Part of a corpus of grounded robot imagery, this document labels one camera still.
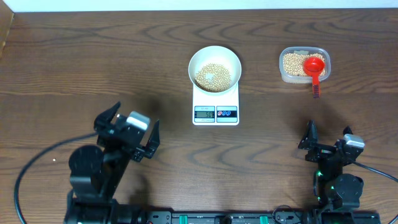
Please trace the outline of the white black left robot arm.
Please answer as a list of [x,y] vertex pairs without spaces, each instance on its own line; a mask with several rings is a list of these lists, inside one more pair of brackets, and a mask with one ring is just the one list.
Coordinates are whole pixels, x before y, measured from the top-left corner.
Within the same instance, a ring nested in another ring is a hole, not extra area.
[[65,223],[148,223],[139,206],[121,205],[113,195],[130,161],[152,158],[160,145],[156,121],[146,145],[141,145],[150,118],[133,111],[118,114],[120,103],[94,121],[95,145],[76,149],[69,158],[72,190],[68,193]]

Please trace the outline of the red plastic measuring scoop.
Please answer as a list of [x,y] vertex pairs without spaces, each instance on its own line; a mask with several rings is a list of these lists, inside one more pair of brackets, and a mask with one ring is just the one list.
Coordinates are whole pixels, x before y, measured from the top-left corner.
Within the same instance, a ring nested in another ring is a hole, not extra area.
[[309,57],[303,63],[303,70],[307,76],[312,78],[313,97],[320,97],[319,76],[325,68],[325,63],[318,57]]

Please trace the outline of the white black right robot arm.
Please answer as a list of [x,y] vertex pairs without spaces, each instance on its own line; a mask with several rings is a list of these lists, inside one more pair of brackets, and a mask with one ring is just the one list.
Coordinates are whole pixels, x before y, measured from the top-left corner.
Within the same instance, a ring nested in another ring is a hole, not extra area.
[[353,210],[359,208],[363,179],[343,172],[364,151],[365,143],[350,127],[343,138],[328,146],[318,142],[315,122],[310,120],[298,148],[307,150],[305,160],[318,164],[313,173],[313,193],[318,207],[304,212],[303,223],[354,223]]

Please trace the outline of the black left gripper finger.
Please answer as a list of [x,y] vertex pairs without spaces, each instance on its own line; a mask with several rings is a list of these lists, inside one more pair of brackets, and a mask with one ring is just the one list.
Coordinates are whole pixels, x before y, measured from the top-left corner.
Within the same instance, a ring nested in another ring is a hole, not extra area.
[[104,112],[100,113],[95,121],[94,121],[94,130],[101,131],[106,128],[111,127],[111,121],[113,120],[114,116],[118,112],[118,109],[121,106],[121,102],[117,102],[111,108],[105,110]]
[[145,146],[145,150],[146,150],[145,157],[148,159],[151,159],[154,156],[157,148],[160,145],[159,124],[160,124],[160,121],[157,120],[154,124],[152,132],[148,139],[148,142]]

